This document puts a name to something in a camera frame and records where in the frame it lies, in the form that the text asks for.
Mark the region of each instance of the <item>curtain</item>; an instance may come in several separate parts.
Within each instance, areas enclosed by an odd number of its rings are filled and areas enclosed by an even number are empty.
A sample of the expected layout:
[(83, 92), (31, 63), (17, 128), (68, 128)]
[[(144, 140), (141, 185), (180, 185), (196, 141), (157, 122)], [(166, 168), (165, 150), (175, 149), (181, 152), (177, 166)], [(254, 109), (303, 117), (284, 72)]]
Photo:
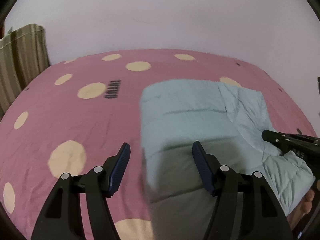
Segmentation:
[(0, 120), (20, 92), (47, 67), (42, 26), (29, 24), (0, 40)]

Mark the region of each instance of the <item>light blue comforter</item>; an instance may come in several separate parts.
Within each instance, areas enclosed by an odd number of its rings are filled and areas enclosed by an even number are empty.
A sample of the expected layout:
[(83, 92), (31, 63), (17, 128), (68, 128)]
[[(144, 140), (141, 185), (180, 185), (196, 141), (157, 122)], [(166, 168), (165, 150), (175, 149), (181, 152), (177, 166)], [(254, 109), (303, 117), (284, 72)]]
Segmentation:
[(220, 82), (170, 80), (145, 88), (140, 109), (156, 239), (201, 239), (210, 221), (215, 198), (202, 188), (191, 155), (196, 140), (236, 172), (260, 171), (285, 215), (315, 179), (293, 152), (281, 156), (262, 140), (263, 130), (274, 129), (261, 92)]

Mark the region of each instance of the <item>polka dot bedsheet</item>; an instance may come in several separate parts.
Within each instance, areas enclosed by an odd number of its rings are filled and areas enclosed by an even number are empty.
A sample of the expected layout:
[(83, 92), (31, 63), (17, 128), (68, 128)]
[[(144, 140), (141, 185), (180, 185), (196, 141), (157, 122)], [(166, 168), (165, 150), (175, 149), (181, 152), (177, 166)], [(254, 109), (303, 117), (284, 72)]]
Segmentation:
[[(0, 201), (28, 239), (57, 178), (87, 173), (123, 142), (131, 159), (108, 199), (122, 240), (153, 239), (144, 197), (139, 100), (170, 79), (221, 81), (263, 93), (276, 130), (316, 136), (288, 94), (266, 72), (240, 60), (173, 49), (124, 50), (49, 67), (14, 101), (0, 123)], [(81, 196), (86, 238), (93, 239)]]

